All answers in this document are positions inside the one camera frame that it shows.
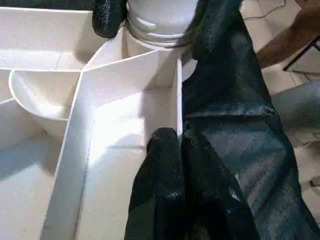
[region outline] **black mesh fabric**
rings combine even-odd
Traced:
[[[234,9],[223,4],[207,9],[208,18],[211,12],[237,17],[199,29],[201,39],[194,43],[201,45],[194,49],[200,53],[193,52],[198,64],[182,89],[183,120],[205,136],[237,176],[261,239],[320,239],[302,199],[293,147],[271,103],[248,31]],[[218,36],[214,44],[212,36]]]
[[[181,150],[190,239],[259,240],[237,178],[210,142],[187,122]]]

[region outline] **white plastic structure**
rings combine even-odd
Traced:
[[[198,0],[128,0],[128,20],[133,34],[154,46],[181,46],[191,41]]]
[[[188,48],[126,25],[105,40],[91,18],[0,7],[1,240],[123,239],[150,135],[182,133]]]

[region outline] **white box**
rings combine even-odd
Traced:
[[[91,17],[0,7],[1,240],[123,239],[150,135],[182,134],[187,48],[106,40]]]

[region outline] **black rubber glove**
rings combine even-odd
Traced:
[[[92,26],[102,38],[114,38],[127,17],[127,0],[95,0]]]
[[[184,240],[185,183],[177,134],[159,128],[132,187],[125,240]]]

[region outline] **curved white bowl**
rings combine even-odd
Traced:
[[[79,72],[12,71],[9,89],[18,105],[62,141]]]

